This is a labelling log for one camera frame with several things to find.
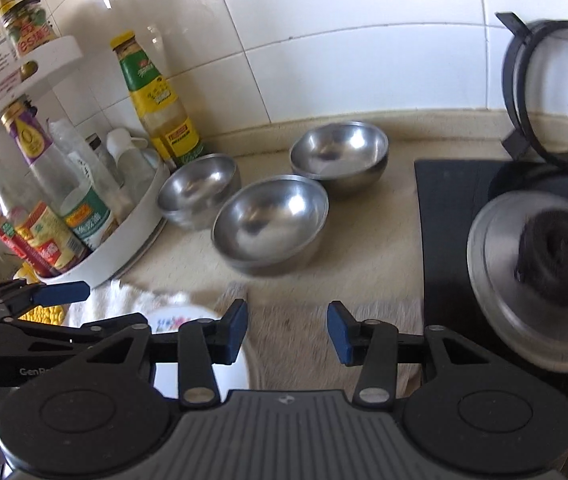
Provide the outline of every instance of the plastic bottle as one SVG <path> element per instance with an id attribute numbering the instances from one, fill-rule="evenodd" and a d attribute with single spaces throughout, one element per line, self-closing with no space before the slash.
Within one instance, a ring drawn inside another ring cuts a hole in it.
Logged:
<path id="1" fill-rule="evenodd" d="M 109 150 L 106 149 L 100 137 L 98 137 L 97 134 L 93 134 L 86 139 L 86 142 L 88 142 L 88 145 L 95 152 L 97 158 L 100 159 L 100 162 L 109 170 L 109 173 L 115 179 L 115 182 L 118 183 L 118 186 L 123 187 L 124 177 L 120 173 L 120 170 L 118 170 L 115 159 L 109 153 Z"/>
<path id="2" fill-rule="evenodd" d="M 30 266 L 43 278 L 51 278 L 58 276 L 59 272 L 42 258 L 35 249 L 33 249 L 26 240 L 22 238 L 16 231 L 13 225 L 9 222 L 2 213 L 0 206 L 0 240 L 13 251 L 21 259 L 25 260 Z"/>
<path id="3" fill-rule="evenodd" d="M 21 100 L 6 109 L 2 122 L 53 211 L 90 249 L 99 247 L 119 224 L 91 181 L 59 151 Z"/>
<path id="4" fill-rule="evenodd" d="M 19 182 L 0 164 L 0 207 L 18 234 L 58 272 L 90 254 L 64 221 L 43 201 L 34 182 Z"/>
<path id="5" fill-rule="evenodd" d="M 174 170 L 205 155 L 204 144 L 182 102 L 139 46 L 135 33 L 128 30 L 113 38 L 110 47 L 120 61 L 139 120 L 169 168 Z"/>
<path id="6" fill-rule="evenodd" d="M 148 190 L 155 171 L 134 145 L 124 128 L 117 128 L 106 137 L 106 149 L 115 159 L 118 170 L 124 176 L 125 187 L 136 204 Z"/>
<path id="7" fill-rule="evenodd" d="M 71 121 L 62 119 L 50 123 L 49 127 L 55 144 L 91 181 L 97 194 L 115 214 L 117 221 L 120 224 L 125 221 L 135 207 L 126 189 L 118 186 L 93 149 L 77 133 Z"/>

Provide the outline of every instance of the yellow corn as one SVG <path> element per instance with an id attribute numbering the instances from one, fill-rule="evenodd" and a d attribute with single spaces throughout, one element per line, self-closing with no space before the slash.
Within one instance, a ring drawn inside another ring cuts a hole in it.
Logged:
<path id="1" fill-rule="evenodd" d="M 36 306 L 27 312 L 20 319 L 24 321 L 34 321 L 35 323 L 46 323 L 49 325 L 61 325 L 64 322 L 64 308 L 56 306 Z"/>
<path id="2" fill-rule="evenodd" d="M 24 262 L 22 267 L 15 273 L 14 278 L 23 278 L 27 283 L 37 283 L 37 275 L 31 266 Z M 46 323 L 49 325 L 61 325 L 64 322 L 64 308 L 61 305 L 55 306 L 36 306 L 27 312 L 20 319 L 24 321 L 34 321 L 35 323 Z"/>

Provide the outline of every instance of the gas stove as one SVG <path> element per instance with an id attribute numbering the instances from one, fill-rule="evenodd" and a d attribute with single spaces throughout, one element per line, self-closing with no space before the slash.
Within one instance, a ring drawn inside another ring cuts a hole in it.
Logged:
<path id="1" fill-rule="evenodd" d="M 531 364 L 492 329 L 475 297 L 466 252 L 471 226 L 487 203 L 517 190 L 568 199 L 568 170 L 538 162 L 419 160 L 415 175 L 422 225 L 425 326 L 446 326 L 568 396 L 568 373 Z"/>

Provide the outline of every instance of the stainless steel bowl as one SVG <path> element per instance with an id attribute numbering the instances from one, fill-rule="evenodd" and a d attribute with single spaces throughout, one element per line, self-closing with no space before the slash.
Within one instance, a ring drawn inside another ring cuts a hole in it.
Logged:
<path id="1" fill-rule="evenodd" d="M 173 173 L 157 196 L 157 206 L 164 218 L 184 229 L 207 229 L 224 202 L 241 187 L 235 161 L 215 153 L 197 158 Z"/>
<path id="2" fill-rule="evenodd" d="M 331 198 L 342 198 L 379 180 L 388 164 L 388 137 L 372 124 L 327 124 L 306 132 L 289 157 L 295 173 L 320 182 Z"/>
<path id="3" fill-rule="evenodd" d="M 322 186 L 302 176 L 280 175 L 246 186 L 226 202 L 211 239 L 239 272 L 286 274 L 314 256 L 327 215 Z"/>

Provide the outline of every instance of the plate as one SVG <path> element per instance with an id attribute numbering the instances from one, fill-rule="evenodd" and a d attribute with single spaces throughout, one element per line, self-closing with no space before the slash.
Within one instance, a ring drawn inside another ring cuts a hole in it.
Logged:
<path id="1" fill-rule="evenodd" d="M 147 314 L 146 319 L 154 334 L 176 332 L 180 325 L 193 319 L 219 319 L 212 310 L 199 305 L 168 306 Z M 248 360 L 245 352 L 246 343 L 242 344 L 237 360 L 230 366 L 213 365 L 213 373 L 218 382 L 219 396 L 224 401 L 229 390 L 250 390 L 251 380 Z M 171 399 L 177 398 L 177 368 L 175 363 L 158 363 L 155 365 L 155 382 L 153 386 L 160 393 Z"/>

